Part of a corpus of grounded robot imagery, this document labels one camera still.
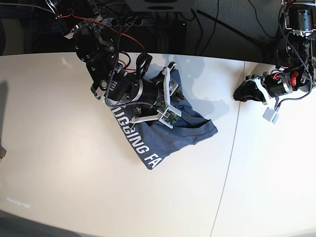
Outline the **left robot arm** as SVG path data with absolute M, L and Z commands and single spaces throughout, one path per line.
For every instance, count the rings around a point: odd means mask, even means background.
M 248 75 L 236 88 L 236 101 L 261 102 L 279 110 L 283 95 L 316 87 L 316 2 L 283 0 L 278 13 L 274 47 L 276 67 L 262 75 Z

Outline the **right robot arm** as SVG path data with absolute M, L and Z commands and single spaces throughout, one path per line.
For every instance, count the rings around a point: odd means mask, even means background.
M 176 63 L 171 62 L 153 79 L 145 74 L 152 56 L 145 50 L 136 59 L 136 69 L 119 62 L 122 28 L 117 30 L 103 23 L 94 13 L 91 0 L 48 0 L 46 4 L 61 26 L 64 37 L 73 39 L 77 57 L 83 61 L 92 78 L 91 92 L 110 108 L 131 107 L 131 125 L 155 121 L 169 128 L 177 123 L 182 112 L 171 100 L 179 83 L 171 78 Z

